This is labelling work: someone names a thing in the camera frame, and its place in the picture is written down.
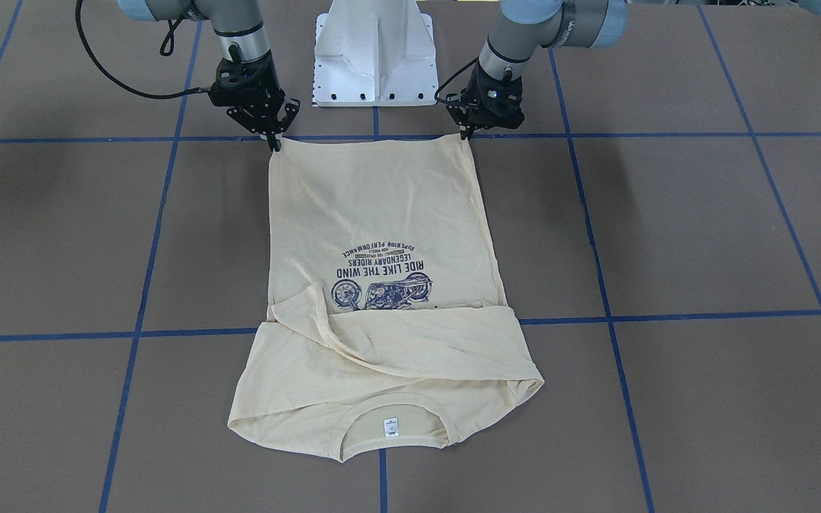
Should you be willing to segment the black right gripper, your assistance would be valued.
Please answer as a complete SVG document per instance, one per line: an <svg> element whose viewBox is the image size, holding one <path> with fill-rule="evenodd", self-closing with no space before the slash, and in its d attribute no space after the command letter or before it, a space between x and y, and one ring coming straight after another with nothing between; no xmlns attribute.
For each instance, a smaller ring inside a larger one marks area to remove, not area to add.
<svg viewBox="0 0 821 513"><path fill-rule="evenodd" d="M280 87L271 56L248 63L222 59L208 96L245 130L268 136L272 152L282 149L282 134L296 120L301 106Z"/></svg>

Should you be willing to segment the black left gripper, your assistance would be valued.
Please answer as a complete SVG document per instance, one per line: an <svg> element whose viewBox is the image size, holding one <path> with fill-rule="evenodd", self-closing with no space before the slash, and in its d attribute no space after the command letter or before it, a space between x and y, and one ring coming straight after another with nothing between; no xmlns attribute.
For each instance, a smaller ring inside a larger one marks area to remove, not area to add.
<svg viewBox="0 0 821 513"><path fill-rule="evenodd" d="M477 61L470 61L443 85L449 85L467 68L473 68L473 71L466 87L443 99L450 117L459 127L460 139L469 140L476 130L520 127L525 119L521 109L522 79L515 77L514 68L501 67L500 78L496 79L483 71Z"/></svg>

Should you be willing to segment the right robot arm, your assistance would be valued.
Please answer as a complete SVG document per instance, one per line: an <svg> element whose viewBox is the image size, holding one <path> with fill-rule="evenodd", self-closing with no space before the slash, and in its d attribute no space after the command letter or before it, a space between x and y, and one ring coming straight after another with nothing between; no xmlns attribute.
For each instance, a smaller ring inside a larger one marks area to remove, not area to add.
<svg viewBox="0 0 821 513"><path fill-rule="evenodd" d="M212 85L200 88L212 104L249 133L282 147L282 136L300 102L289 97L277 77L265 20L257 1L120 1L131 19L206 21L220 45L221 59Z"/></svg>

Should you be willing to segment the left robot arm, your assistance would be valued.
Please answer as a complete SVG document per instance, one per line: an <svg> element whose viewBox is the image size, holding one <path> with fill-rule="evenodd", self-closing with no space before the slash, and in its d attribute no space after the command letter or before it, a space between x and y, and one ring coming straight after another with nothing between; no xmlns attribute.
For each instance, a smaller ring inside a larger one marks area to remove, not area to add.
<svg viewBox="0 0 821 513"><path fill-rule="evenodd" d="M628 22L626 1L502 1L495 25L459 93L434 98L464 140L479 130L514 130L522 113L522 75L538 48L609 48Z"/></svg>

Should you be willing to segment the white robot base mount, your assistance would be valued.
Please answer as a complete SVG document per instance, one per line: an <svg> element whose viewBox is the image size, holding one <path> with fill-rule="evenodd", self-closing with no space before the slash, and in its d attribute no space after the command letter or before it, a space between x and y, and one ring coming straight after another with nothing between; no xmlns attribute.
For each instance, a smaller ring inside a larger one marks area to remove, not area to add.
<svg viewBox="0 0 821 513"><path fill-rule="evenodd" d="M313 104L436 104L433 20L415 1L334 1L315 22Z"/></svg>

